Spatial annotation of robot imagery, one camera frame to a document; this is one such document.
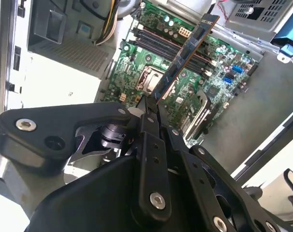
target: green circuit board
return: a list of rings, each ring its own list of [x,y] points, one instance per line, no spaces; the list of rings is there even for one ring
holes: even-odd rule
[[[163,24],[167,23],[164,21],[164,17],[168,15],[167,13],[146,2],[146,7],[138,14],[140,14],[137,17],[140,24],[147,27],[150,31],[165,35],[157,27],[160,22]],[[179,27],[186,27],[191,30],[194,28],[171,15],[169,15],[169,18],[174,21],[175,30],[178,30]],[[165,38],[180,44],[187,39],[181,35],[176,38]],[[167,92],[165,99],[161,101],[161,104],[164,105],[168,113],[170,125],[181,131],[185,126],[188,127],[185,124],[192,121],[201,109],[201,102],[196,95],[199,90],[202,90],[208,96],[212,103],[210,110],[211,112],[214,110],[212,118],[208,119],[205,129],[208,130],[221,113],[227,109],[229,101],[236,95],[237,90],[246,91],[246,81],[249,78],[248,72],[256,63],[247,54],[239,52],[227,43],[212,37],[212,35],[209,35],[204,42],[204,46],[199,48],[199,53],[209,58],[210,62],[212,62],[211,76],[206,79],[205,76],[185,68]],[[169,64],[170,61],[161,56],[138,46],[125,43],[110,76],[110,83],[103,101],[117,101],[126,105],[126,107],[134,107],[142,94],[150,94],[147,92],[148,90],[143,89],[139,85],[141,80],[150,78],[150,75],[153,77],[159,76],[160,78],[160,73],[164,73]],[[234,72],[232,70],[234,65],[241,68],[242,72]],[[225,81],[227,73],[234,75],[233,80],[229,83]],[[203,138],[204,134],[198,140],[189,139],[186,142],[188,146],[191,146],[201,142]]]
[[[165,11],[160,10],[148,1],[145,1],[145,4],[146,7],[141,12],[141,15],[137,16],[140,24],[147,27],[153,32],[156,32],[160,35],[165,36],[168,39],[178,42],[179,44],[183,44],[186,41],[187,38],[182,37],[178,34],[179,29],[180,27],[184,27],[187,30],[192,31],[194,29],[193,26],[182,21],[179,18],[174,17],[169,13],[166,13]]]

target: metal frame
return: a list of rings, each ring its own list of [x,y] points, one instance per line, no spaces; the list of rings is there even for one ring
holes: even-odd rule
[[[17,1],[2,0],[0,5],[0,113],[7,110],[16,17]]]
[[[245,167],[234,174],[234,179],[244,185],[269,161],[274,158],[289,142],[293,140],[293,115],[283,123],[283,129],[264,149],[257,150],[244,164]]]

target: chip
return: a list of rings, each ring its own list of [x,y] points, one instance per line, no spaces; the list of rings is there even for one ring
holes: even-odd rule
[[[220,88],[216,86],[210,86],[209,90],[207,91],[207,95],[211,98],[215,97],[220,91]]]

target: circuit board component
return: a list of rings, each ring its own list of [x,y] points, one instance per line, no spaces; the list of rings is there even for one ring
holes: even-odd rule
[[[187,39],[180,28],[194,29],[145,3],[131,27],[135,39],[124,41],[102,101],[133,107],[142,94],[151,94]],[[229,110],[229,102],[248,90],[247,80],[256,68],[257,62],[249,55],[207,35],[161,101],[169,124],[183,132],[187,146],[200,143],[222,112]]]
[[[191,31],[187,30],[184,27],[180,27],[179,34],[182,35],[185,38],[188,38],[190,36],[190,34],[191,34]]]

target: screw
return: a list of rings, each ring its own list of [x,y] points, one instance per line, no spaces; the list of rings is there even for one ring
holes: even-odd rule
[[[273,225],[271,225],[269,221],[266,221],[266,225],[272,232],[277,232],[276,229],[274,229]]]
[[[219,217],[214,217],[213,222],[220,232],[227,232],[226,224],[222,219],[220,219]]]
[[[173,129],[173,130],[172,130],[172,133],[175,134],[175,135],[179,135],[179,132],[177,132],[176,129]]]
[[[36,123],[30,119],[22,118],[16,121],[15,126],[21,131],[34,131],[37,127]]]
[[[253,7],[248,7],[245,9],[244,13],[247,15],[251,15],[254,12],[254,8]]]
[[[198,151],[200,154],[204,155],[205,154],[205,151],[202,149],[202,148],[198,148]]]
[[[125,110],[123,110],[123,109],[118,109],[118,111],[123,115],[126,114]]]
[[[165,199],[158,192],[151,193],[150,201],[159,210],[163,210],[166,206]]]

